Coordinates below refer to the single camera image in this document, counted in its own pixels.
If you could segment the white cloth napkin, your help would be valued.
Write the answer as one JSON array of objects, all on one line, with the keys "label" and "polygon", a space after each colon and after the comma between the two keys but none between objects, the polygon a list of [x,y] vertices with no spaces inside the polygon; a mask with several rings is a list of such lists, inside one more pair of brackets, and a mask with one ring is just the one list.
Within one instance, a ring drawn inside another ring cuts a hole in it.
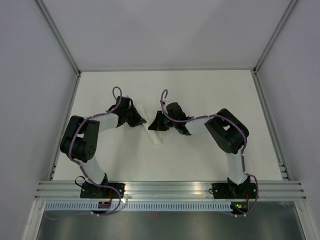
[{"label": "white cloth napkin", "polygon": [[154,130],[148,129],[151,123],[150,123],[150,120],[148,118],[148,115],[147,115],[144,107],[139,104],[136,107],[136,109],[137,109],[138,113],[141,115],[141,117],[146,120],[146,123],[143,123],[142,125],[143,125],[143,127],[147,133],[147,136],[148,136],[149,140],[151,141],[152,145],[154,147],[161,145],[163,142],[162,142],[161,138],[159,137],[159,135]]}]

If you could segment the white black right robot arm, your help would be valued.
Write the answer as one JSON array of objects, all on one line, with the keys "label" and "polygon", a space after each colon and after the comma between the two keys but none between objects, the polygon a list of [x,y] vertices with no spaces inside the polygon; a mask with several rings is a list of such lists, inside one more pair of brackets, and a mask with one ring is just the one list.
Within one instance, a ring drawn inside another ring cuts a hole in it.
[{"label": "white black right robot arm", "polygon": [[226,108],[211,116],[187,116],[176,102],[162,107],[149,125],[150,131],[175,128],[181,135],[209,133],[218,147],[226,153],[228,177],[226,183],[213,183],[208,190],[216,199],[250,199],[257,196],[257,187],[251,182],[244,165],[244,149],[248,129]]}]

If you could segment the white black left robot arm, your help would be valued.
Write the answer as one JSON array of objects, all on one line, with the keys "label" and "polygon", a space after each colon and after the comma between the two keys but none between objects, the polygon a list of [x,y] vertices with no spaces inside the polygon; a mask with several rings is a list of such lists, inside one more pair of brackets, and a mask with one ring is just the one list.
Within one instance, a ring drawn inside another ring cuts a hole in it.
[{"label": "white black left robot arm", "polygon": [[147,123],[129,97],[118,97],[108,110],[89,117],[73,115],[60,142],[60,151],[81,170],[82,199],[122,199],[123,183],[109,183],[96,158],[99,133],[127,123],[131,128]]}]

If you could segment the aluminium back frame rail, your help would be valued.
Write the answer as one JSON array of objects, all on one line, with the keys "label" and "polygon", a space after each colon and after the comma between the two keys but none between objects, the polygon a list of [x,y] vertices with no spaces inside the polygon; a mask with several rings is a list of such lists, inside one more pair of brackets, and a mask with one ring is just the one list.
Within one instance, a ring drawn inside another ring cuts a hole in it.
[{"label": "aluminium back frame rail", "polygon": [[102,73],[102,72],[152,72],[152,71],[233,71],[233,70],[253,70],[254,67],[135,67],[135,68],[101,68],[82,69],[81,73]]}]

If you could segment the aluminium frame rail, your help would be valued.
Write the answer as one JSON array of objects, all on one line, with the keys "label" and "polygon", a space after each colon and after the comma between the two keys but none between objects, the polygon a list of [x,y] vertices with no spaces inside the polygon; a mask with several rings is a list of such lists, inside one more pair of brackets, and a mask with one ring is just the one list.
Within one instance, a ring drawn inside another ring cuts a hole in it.
[{"label": "aluminium frame rail", "polygon": [[152,72],[152,71],[233,71],[233,70],[253,70],[254,67],[135,67],[135,68],[101,68],[82,69],[81,73],[102,73],[102,72]]},{"label": "aluminium frame rail", "polygon": [[[122,181],[124,198],[132,201],[211,201],[208,192],[213,184],[223,181]],[[40,181],[34,194],[35,200],[80,199],[81,188],[73,181]],[[299,181],[276,180],[258,182],[259,201],[306,201]]]}]

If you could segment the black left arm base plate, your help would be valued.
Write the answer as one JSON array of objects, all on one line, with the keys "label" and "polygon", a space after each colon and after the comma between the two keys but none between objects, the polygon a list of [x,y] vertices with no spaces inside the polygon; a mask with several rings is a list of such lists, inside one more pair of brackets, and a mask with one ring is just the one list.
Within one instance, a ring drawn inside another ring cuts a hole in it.
[{"label": "black left arm base plate", "polygon": [[[125,184],[120,182],[111,182],[108,184],[109,187],[112,187],[118,190],[120,198],[122,199],[125,193]],[[115,190],[105,187],[97,187],[91,183],[84,182],[81,186],[80,192],[81,199],[119,199],[119,195]]]}]

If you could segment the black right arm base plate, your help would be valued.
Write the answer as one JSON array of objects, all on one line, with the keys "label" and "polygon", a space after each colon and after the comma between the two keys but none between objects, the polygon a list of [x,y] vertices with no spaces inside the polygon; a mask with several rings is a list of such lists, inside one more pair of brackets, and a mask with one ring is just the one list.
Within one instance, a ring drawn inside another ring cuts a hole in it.
[{"label": "black right arm base plate", "polygon": [[255,183],[240,185],[229,183],[213,183],[208,190],[214,199],[255,199],[257,187]]}]

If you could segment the aluminium front frame rail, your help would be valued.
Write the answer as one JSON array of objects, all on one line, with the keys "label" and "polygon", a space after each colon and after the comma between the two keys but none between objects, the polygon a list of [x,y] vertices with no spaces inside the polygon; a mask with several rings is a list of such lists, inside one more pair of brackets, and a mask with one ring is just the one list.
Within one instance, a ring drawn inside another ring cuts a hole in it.
[{"label": "aluminium front frame rail", "polygon": [[[122,181],[124,198],[132,201],[211,201],[208,192],[213,184],[223,181]],[[80,199],[81,188],[73,181],[40,181],[34,194],[35,200]],[[259,201],[306,201],[299,181],[276,180],[258,182]]]}]

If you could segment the aluminium left frame post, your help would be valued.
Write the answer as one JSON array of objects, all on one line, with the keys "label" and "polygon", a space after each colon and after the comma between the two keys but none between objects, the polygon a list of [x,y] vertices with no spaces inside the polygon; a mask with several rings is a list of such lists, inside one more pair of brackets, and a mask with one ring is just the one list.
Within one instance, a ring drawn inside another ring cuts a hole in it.
[{"label": "aluminium left frame post", "polygon": [[33,1],[37,6],[39,12],[41,13],[44,21],[46,22],[47,26],[49,27],[51,33],[53,34],[55,40],[57,41],[59,47],[61,48],[64,56],[66,57],[69,65],[72,67],[73,71],[75,72],[76,76],[79,77],[81,75],[81,70],[79,69],[75,59],[73,58],[62,34],[60,33],[49,9],[47,8],[45,2],[43,0],[34,0]]}]

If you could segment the aluminium frame post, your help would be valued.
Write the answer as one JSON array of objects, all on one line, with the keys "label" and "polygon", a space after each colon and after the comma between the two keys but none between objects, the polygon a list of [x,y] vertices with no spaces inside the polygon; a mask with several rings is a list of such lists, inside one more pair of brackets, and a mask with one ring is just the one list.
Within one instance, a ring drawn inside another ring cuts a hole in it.
[{"label": "aluminium frame post", "polygon": [[62,34],[60,33],[49,9],[47,8],[45,2],[43,0],[34,0],[33,1],[37,6],[39,12],[41,13],[44,21],[46,22],[47,26],[49,27],[51,33],[53,34],[55,40],[57,41],[59,47],[61,48],[64,56],[66,57],[69,65],[72,67],[73,71],[75,72],[76,76],[79,77],[81,75],[81,70],[79,69],[75,59],[73,58]]},{"label": "aluminium frame post", "polygon": [[281,15],[280,20],[278,21],[274,31],[272,32],[265,48],[263,49],[257,63],[252,69],[254,74],[257,74],[259,69],[262,67],[263,63],[265,62],[268,54],[272,50],[273,45],[275,44],[276,40],[278,39],[279,35],[281,34],[282,30],[284,29],[286,23],[288,22],[289,18],[291,17],[293,11],[297,7],[299,0],[290,0],[287,7],[285,8],[283,14]]}]

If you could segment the aluminium right frame post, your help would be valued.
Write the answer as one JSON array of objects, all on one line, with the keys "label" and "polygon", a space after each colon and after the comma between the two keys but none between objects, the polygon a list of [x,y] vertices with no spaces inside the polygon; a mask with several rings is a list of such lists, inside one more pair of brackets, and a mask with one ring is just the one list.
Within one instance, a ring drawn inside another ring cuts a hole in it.
[{"label": "aluminium right frame post", "polygon": [[257,63],[252,69],[254,74],[257,74],[259,69],[262,67],[263,63],[265,62],[268,54],[272,50],[273,45],[275,44],[276,40],[278,39],[279,35],[281,34],[282,30],[284,29],[286,23],[288,22],[289,18],[291,17],[293,11],[297,7],[299,0],[290,0],[287,7],[285,8],[283,14],[281,15],[280,20],[278,21],[274,31],[272,32],[265,48],[263,49]]}]

